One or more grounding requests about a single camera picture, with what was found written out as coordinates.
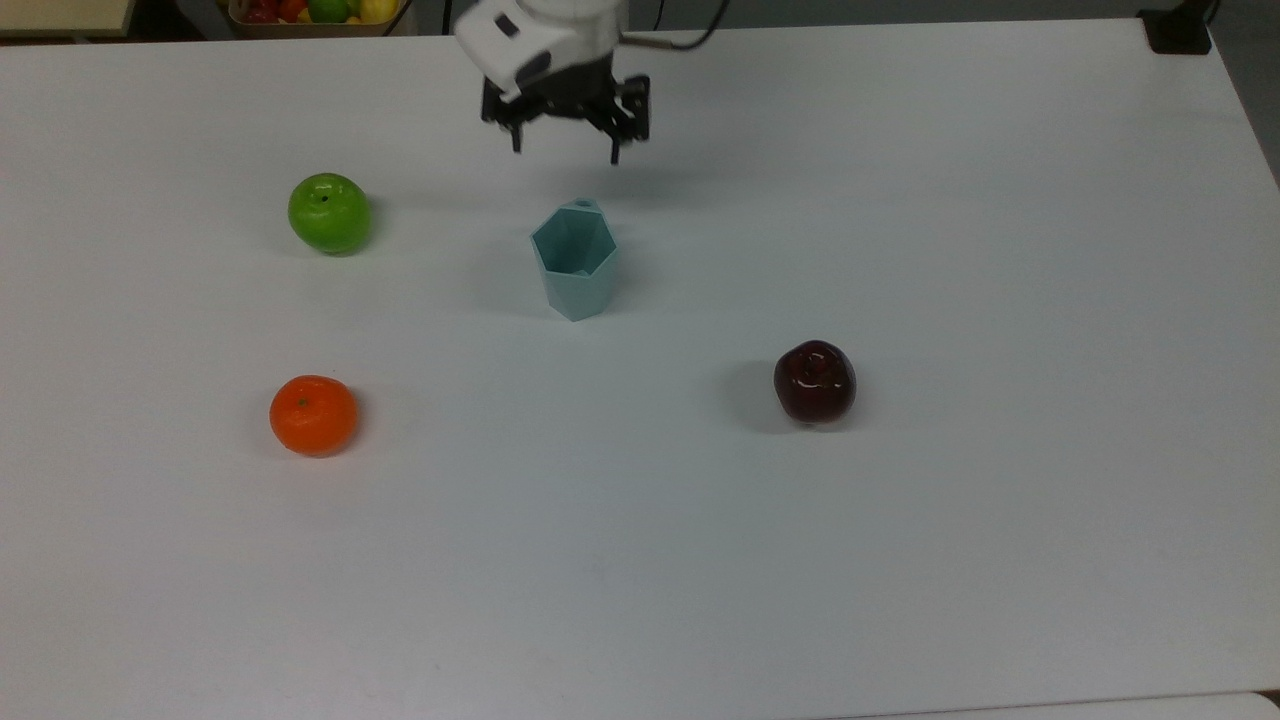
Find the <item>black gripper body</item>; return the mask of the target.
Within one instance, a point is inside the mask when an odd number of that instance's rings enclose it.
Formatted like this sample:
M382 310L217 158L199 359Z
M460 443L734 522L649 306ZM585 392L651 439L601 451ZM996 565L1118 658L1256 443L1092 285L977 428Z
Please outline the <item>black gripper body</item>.
M540 76L517 90L500 90L488 79L480 117L507 131L512 120L527 124L540 117L558 117L584 120L607 136L626 133L627 140L648 140L652 132L650 77L617 79L613 59L605 55L549 72L548 61L540 56L534 61Z

